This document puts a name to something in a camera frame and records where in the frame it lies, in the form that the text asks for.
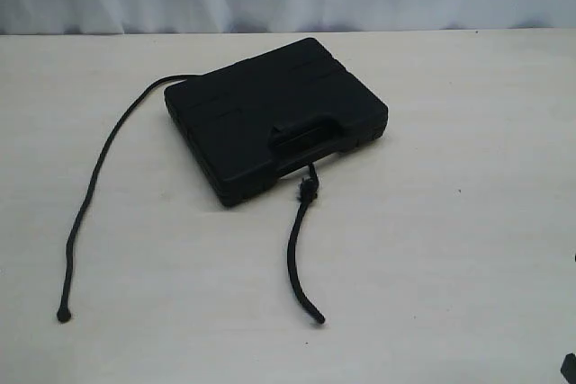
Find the black plastic carrying case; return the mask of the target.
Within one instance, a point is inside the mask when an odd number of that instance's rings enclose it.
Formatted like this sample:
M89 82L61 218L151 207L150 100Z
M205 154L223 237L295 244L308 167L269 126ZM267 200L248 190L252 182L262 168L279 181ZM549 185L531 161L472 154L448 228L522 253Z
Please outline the black plastic carrying case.
M378 139L388 122L387 105L312 37L170 85L164 96L226 207Z

